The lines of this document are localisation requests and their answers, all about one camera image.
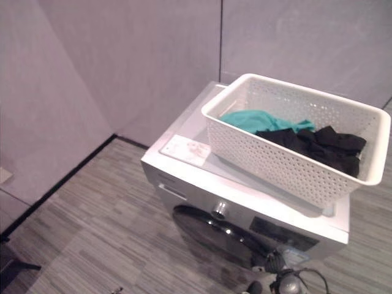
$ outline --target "laundry basket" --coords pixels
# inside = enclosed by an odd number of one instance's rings
[[[360,173],[354,178],[316,160],[260,138],[219,118],[233,111],[264,110],[316,129],[363,137]],[[346,98],[254,74],[245,74],[202,108],[213,153],[245,171],[325,208],[361,185],[377,185],[383,174],[391,118],[385,111]]]

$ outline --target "washing machine door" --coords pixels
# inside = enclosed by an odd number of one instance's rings
[[[272,251],[242,228],[217,220],[200,209],[177,206],[173,218],[177,226],[196,242],[245,268],[264,266],[268,253]]]

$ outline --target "front-loading washing machine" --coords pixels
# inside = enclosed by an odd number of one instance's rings
[[[253,270],[274,252],[293,266],[342,249],[349,196],[321,210],[209,151],[201,107],[224,88],[211,82],[141,159],[182,233]]]

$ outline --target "label sticker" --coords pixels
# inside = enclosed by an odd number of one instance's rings
[[[193,141],[180,135],[174,135],[160,152],[201,167],[211,153],[211,148],[207,144]]]

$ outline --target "teal cloth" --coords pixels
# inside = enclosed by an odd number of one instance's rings
[[[252,134],[255,134],[257,131],[265,132],[289,128],[292,128],[296,133],[302,129],[311,131],[315,129],[314,124],[307,119],[294,124],[284,119],[275,118],[262,110],[241,110],[227,113],[220,120]]]

